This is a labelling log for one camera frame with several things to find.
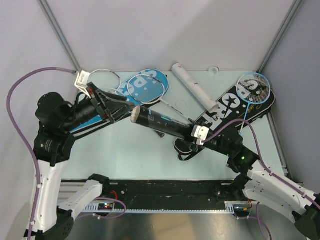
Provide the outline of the black shuttlecock tube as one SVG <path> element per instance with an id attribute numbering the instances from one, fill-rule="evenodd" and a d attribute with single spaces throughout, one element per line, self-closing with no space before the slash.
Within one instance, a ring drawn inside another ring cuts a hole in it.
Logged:
<path id="1" fill-rule="evenodd" d="M 134 124 L 177 137 L 189 143 L 196 142 L 196 139 L 191 136 L 194 124 L 181 122 L 144 106 L 136 106 L 132 110 L 130 120 Z"/>

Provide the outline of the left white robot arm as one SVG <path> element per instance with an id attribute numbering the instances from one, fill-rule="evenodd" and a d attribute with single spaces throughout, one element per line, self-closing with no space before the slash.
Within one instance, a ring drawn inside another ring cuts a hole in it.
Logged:
<path id="1" fill-rule="evenodd" d="M 62 177 L 77 140 L 72 131 L 100 116 L 107 125 L 122 120 L 135 107 L 121 95 L 105 92 L 89 83 L 87 96 L 71 104 L 57 92 L 43 95 L 35 112 L 39 120 L 33 153 L 39 171 L 37 200 L 27 239 L 66 239 L 76 218 L 92 201 L 107 199 L 111 194 L 110 179 L 92 174 L 84 186 L 65 202 L 58 204 Z"/>

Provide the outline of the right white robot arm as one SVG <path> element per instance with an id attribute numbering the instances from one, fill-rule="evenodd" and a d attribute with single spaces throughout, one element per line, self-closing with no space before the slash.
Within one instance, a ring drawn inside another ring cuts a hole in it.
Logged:
<path id="1" fill-rule="evenodd" d="M 310 240 L 320 238 L 320 195 L 279 175 L 263 161 L 260 151 L 254 153 L 243 145 L 243 137 L 228 123 L 213 133 L 195 125 L 191 136 L 197 145 L 228 156 L 228 166 L 244 183 L 231 187 L 232 197 L 260 202 L 289 219 Z"/>

